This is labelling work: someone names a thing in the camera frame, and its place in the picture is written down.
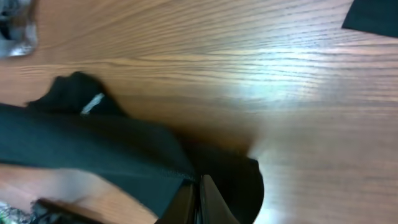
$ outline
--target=black cloth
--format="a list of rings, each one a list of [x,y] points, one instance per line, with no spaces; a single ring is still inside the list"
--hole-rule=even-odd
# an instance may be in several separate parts
[[[398,1],[355,0],[343,28],[398,37]]]
[[[80,114],[93,98],[101,101]],[[252,223],[264,196],[255,160],[181,143],[158,124],[128,118],[93,77],[55,79],[27,108],[0,105],[0,162],[92,172],[161,217],[181,184],[209,174],[233,215]]]

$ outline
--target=black square object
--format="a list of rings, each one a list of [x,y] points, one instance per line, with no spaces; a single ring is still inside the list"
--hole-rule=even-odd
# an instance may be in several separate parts
[[[355,0],[343,28],[398,37],[398,0]]]

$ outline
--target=wooden table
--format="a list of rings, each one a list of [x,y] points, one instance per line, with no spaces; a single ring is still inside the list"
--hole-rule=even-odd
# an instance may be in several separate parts
[[[259,223],[395,224],[398,39],[341,29],[351,3],[40,0],[0,101],[83,70],[135,118],[258,157]]]

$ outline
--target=black garment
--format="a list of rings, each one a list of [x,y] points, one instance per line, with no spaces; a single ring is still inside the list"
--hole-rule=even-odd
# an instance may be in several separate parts
[[[355,0],[343,28],[398,37],[398,1]]]
[[[93,98],[103,95],[88,114]],[[161,217],[185,181],[210,174],[233,215],[252,223],[264,196],[257,161],[181,143],[158,124],[131,119],[101,83],[58,77],[27,109],[0,105],[0,162],[73,168],[117,185]]]

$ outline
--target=wooden tabletop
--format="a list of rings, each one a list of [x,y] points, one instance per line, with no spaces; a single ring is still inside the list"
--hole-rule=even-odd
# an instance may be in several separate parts
[[[258,223],[398,222],[398,39],[352,0],[40,0],[39,47],[0,101],[83,70],[131,116],[259,158]]]

